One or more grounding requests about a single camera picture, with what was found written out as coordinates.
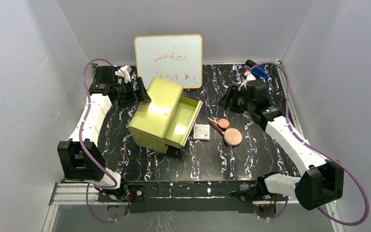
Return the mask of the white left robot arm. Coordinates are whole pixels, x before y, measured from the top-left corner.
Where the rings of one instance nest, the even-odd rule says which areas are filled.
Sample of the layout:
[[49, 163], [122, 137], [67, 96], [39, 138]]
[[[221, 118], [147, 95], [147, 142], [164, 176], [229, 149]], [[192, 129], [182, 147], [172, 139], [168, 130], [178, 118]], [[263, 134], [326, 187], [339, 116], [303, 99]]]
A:
[[69, 138], [57, 146], [67, 179], [87, 182], [102, 189], [121, 187], [122, 177], [107, 168], [98, 149], [98, 140], [113, 103], [124, 108], [151, 101], [142, 78], [132, 78], [130, 73], [130, 66], [95, 68], [94, 82], [87, 86], [87, 101], [79, 122]]

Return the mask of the small round powder puff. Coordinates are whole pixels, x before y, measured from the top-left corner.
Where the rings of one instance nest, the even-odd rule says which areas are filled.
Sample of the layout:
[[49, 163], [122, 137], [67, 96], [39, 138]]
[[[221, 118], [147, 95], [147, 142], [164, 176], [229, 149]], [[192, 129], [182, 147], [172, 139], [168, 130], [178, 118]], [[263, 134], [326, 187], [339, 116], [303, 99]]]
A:
[[219, 119], [217, 124], [222, 129], [228, 129], [230, 127], [230, 122], [225, 118]]

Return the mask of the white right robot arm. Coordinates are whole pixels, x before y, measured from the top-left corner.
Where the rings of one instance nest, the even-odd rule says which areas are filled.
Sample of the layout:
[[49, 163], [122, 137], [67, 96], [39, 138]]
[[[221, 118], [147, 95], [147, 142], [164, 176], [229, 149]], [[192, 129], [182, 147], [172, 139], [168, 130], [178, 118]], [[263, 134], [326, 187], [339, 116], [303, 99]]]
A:
[[249, 80], [241, 87], [229, 86], [218, 105], [234, 113], [249, 113], [285, 151], [300, 173], [294, 177], [270, 172], [259, 176], [254, 184], [231, 192], [231, 196], [246, 201], [280, 194], [297, 199], [307, 210], [343, 196], [344, 169], [306, 146], [305, 139], [289, 124], [283, 110], [271, 103], [263, 81]]

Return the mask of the large round powder puff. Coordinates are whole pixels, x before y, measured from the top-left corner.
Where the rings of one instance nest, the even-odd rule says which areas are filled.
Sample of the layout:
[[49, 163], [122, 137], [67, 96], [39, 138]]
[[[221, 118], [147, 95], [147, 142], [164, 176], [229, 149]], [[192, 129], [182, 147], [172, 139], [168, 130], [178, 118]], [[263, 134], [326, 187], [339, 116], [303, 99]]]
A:
[[224, 132], [224, 140], [229, 146], [237, 146], [242, 142], [242, 134], [235, 128], [229, 128]]

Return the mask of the green metal drawer chest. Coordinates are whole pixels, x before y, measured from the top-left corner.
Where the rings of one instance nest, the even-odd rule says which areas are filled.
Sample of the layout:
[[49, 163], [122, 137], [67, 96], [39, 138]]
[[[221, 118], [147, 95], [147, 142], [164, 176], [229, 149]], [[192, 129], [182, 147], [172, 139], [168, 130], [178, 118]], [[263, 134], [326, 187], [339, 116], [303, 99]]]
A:
[[128, 130], [136, 145], [166, 153], [169, 146], [185, 147], [202, 107], [202, 101], [187, 98], [184, 88], [154, 77], [147, 94], [150, 102], [141, 102]]

